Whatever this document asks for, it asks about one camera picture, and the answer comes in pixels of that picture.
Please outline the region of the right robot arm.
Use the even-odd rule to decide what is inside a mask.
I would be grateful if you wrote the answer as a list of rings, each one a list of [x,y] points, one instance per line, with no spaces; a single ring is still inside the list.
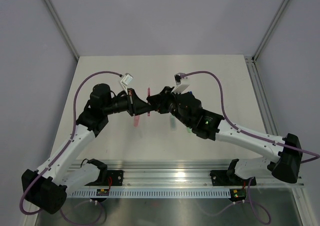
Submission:
[[[296,135],[274,136],[237,126],[225,116],[203,109],[192,93],[174,93],[170,87],[148,96],[147,102],[160,114],[172,114],[199,138],[230,143],[259,154],[258,158],[230,162],[225,176],[233,185],[266,175],[290,184],[298,181],[302,152]]]

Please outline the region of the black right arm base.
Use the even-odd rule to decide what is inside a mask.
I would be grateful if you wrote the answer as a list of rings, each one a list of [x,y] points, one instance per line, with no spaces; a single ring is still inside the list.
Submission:
[[[243,179],[235,174],[239,161],[239,159],[233,159],[228,169],[211,170],[209,176],[212,186],[248,186],[250,178]]]

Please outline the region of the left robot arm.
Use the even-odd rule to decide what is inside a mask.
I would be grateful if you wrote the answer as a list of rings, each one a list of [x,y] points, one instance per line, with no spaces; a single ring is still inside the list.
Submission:
[[[74,117],[71,135],[49,159],[36,170],[27,169],[21,177],[23,195],[20,211],[28,215],[23,203],[28,201],[50,214],[56,213],[65,203],[68,195],[94,182],[103,185],[108,180],[108,166],[93,160],[83,169],[71,174],[67,170],[85,147],[92,142],[108,124],[111,114],[128,112],[131,116],[153,111],[150,103],[141,100],[135,90],[122,91],[112,96],[108,84],[93,87],[83,112]]]

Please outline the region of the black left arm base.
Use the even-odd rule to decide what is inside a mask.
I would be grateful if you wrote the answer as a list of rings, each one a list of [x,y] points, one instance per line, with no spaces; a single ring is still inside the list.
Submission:
[[[123,170],[108,169],[108,165],[97,159],[87,160],[85,165],[92,165],[98,169],[98,177],[85,186],[122,186],[124,179]]]

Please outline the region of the red gel pen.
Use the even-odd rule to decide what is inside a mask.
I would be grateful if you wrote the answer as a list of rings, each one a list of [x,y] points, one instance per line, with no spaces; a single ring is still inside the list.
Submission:
[[[151,115],[151,112],[150,112],[150,104],[149,104],[149,101],[148,101],[148,97],[151,95],[151,89],[150,89],[150,87],[148,87],[147,88],[147,103],[148,103],[148,109],[149,109],[149,111],[147,112],[147,116],[148,117],[150,117],[150,115]]]

